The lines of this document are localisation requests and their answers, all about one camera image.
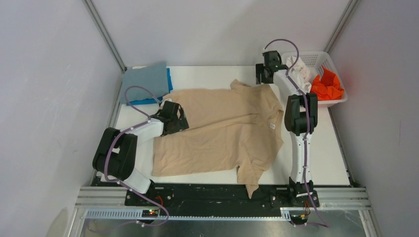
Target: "white wall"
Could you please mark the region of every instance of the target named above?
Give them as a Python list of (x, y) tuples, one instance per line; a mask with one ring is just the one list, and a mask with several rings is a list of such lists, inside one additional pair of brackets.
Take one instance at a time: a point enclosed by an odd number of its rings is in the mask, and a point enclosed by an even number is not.
[(81, 0), (1, 1), (0, 54), (0, 236), (42, 237), (91, 175), (120, 71)]
[(333, 107), (384, 236), (417, 236), (419, 1), (361, 1), (332, 51), (349, 100)]
[[(323, 50), (348, 0), (95, 0), (128, 66), (254, 65), (273, 39)], [(291, 51), (285, 43), (270, 49)]]

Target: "tan cloth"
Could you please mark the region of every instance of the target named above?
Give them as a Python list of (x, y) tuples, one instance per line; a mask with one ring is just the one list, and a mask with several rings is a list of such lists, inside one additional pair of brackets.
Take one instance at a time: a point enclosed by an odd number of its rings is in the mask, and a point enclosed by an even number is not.
[(179, 103), (189, 129), (154, 140), (154, 176), (229, 170), (251, 198), (282, 146), (283, 110), (269, 85), (234, 80), (228, 89), (189, 89), (164, 97)]

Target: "crumpled orange fabric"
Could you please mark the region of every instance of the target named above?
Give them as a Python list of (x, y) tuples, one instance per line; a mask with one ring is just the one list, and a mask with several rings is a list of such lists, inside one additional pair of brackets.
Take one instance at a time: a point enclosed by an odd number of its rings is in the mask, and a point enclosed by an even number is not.
[(340, 81), (336, 74), (327, 70), (323, 65), (324, 70), (322, 79), (317, 75), (313, 80), (310, 93), (316, 93), (318, 100), (340, 100), (344, 90), (340, 87)]

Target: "plastic basket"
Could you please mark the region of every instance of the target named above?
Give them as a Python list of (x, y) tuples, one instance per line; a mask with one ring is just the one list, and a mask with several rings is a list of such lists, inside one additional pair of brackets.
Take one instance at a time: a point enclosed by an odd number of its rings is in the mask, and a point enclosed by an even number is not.
[[(283, 53), (281, 55), (282, 63), (285, 63), (287, 61), (287, 58), (290, 56), (297, 56), (297, 52)], [(323, 75), (323, 65), (327, 70), (330, 70), (337, 75), (337, 78), (340, 81), (340, 87), (342, 87), (342, 89), (345, 90), (342, 95), (342, 99), (322, 101), (319, 100), (318, 107), (330, 107), (337, 103), (345, 102), (348, 100), (348, 94), (346, 93), (345, 86), (343, 85), (342, 79), (337, 73), (336, 67), (333, 64), (332, 59), (330, 58), (330, 55), (328, 53), (322, 51), (304, 51), (300, 52), (299, 56), (302, 59), (302, 61), (308, 66), (308, 68), (310, 68), (311, 82), (317, 75)]]

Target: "table surface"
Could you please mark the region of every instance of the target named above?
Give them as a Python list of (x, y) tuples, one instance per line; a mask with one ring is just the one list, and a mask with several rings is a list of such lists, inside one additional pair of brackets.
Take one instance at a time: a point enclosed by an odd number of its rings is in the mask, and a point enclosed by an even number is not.
[[(230, 83), (237, 79), (249, 85), (255, 85), (254, 66), (174, 66), (170, 67), (174, 90), (190, 88), (229, 89)], [(271, 88), (278, 97), (279, 89)], [(148, 114), (154, 114), (158, 106), (140, 105), (138, 108)], [(144, 121), (146, 117), (129, 106), (121, 105), (115, 128), (123, 129)], [(282, 124), (284, 144), (269, 170), (264, 172), (260, 184), (288, 184), (292, 168), (292, 146), (289, 132)], [(315, 185), (349, 185), (346, 168), (340, 152), (332, 120), (327, 108), (319, 108), (318, 124), (311, 141), (311, 175)], [(205, 183), (237, 184), (237, 170), (178, 175), (167, 177), (152, 176), (153, 139), (137, 147), (135, 168), (157, 183)]]

